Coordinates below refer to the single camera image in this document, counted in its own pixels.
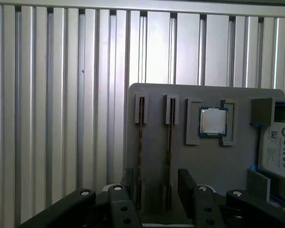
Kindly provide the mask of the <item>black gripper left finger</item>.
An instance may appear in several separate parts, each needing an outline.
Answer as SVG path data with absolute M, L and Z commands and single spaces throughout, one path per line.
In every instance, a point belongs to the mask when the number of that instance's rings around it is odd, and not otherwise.
M 140 228 L 142 223 L 131 200 L 133 169 L 123 172 L 119 184 L 101 193 L 78 189 L 20 225 L 21 228 Z

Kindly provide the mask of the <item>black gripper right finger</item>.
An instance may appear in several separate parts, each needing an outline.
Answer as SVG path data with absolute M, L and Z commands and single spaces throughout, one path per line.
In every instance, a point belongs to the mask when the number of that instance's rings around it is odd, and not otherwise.
M 197 228 L 285 228 L 282 209 L 245 190 L 229 190 L 221 196 L 197 185 L 187 169 L 178 170 L 178 195 Z

